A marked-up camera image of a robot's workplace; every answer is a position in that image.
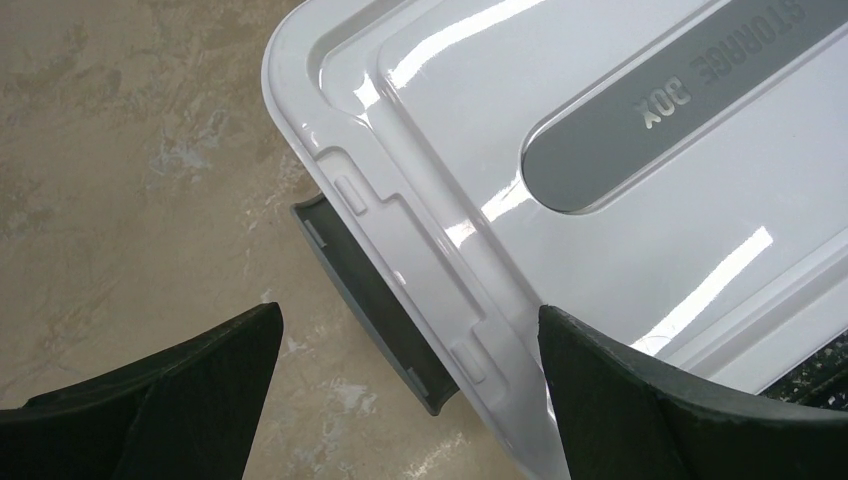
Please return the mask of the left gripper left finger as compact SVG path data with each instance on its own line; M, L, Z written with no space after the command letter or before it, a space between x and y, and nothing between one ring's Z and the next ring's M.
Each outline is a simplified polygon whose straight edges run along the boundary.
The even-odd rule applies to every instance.
M284 333L264 303L1 413L5 479L239 479Z

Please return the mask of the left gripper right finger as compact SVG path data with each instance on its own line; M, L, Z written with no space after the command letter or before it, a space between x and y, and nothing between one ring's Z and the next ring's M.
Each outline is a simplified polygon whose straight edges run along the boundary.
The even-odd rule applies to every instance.
M564 310L538 344L574 479L843 479L843 411L752 395L622 344Z

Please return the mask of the pink plastic bin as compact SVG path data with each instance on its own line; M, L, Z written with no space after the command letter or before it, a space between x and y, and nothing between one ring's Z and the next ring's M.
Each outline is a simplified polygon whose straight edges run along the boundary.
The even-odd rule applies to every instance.
M432 416L459 387L324 195L291 207L338 293L394 371Z

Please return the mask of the white rectangular tray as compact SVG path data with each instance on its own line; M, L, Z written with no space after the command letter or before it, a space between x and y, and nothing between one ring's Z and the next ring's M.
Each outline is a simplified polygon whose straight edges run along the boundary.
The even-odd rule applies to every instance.
M504 450L558 307L760 395L847 332L843 1L307 1L267 111Z

